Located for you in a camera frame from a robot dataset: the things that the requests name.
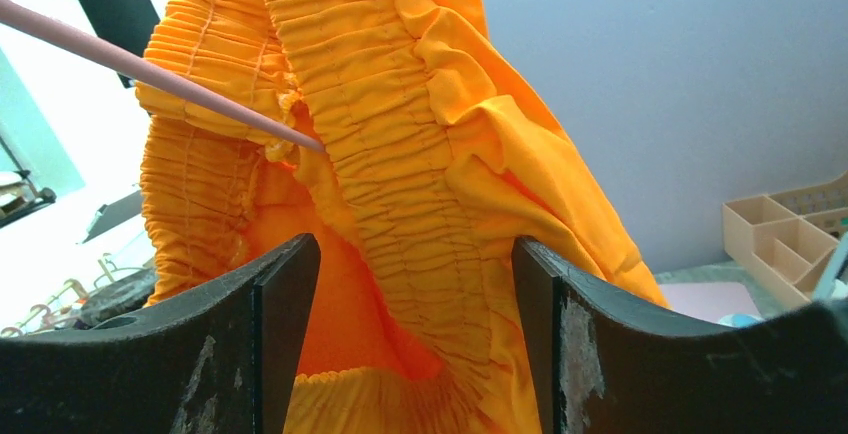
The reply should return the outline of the pink wire hanger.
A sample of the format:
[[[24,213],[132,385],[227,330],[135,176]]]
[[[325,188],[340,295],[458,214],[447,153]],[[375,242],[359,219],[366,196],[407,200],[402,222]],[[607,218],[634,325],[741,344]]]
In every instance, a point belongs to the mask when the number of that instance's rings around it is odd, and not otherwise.
[[[324,150],[319,141],[303,133],[266,118],[123,48],[44,16],[11,0],[1,0],[1,23],[66,52],[153,86],[180,99],[210,109],[279,139],[317,152]]]

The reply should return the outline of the orange shorts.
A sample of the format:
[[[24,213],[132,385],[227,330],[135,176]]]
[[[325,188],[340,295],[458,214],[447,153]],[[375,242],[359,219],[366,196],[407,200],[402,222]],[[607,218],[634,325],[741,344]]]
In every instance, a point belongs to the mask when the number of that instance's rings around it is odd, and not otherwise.
[[[323,144],[136,90],[152,303],[302,233],[321,247],[289,433],[538,432],[519,236],[664,303],[481,0],[170,0],[145,56]]]

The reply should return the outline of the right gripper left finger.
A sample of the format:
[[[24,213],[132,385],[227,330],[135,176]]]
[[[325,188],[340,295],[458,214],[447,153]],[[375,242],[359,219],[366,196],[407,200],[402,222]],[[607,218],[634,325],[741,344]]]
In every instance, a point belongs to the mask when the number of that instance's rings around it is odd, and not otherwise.
[[[5,433],[280,433],[319,274],[301,234],[89,330],[1,342]]]

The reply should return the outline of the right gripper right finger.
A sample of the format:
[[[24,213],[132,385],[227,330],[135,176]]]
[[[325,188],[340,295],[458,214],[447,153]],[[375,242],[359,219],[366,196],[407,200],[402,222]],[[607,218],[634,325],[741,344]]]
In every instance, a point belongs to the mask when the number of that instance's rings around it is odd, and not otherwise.
[[[847,304],[702,321],[518,238],[512,269],[545,433],[843,433]]]

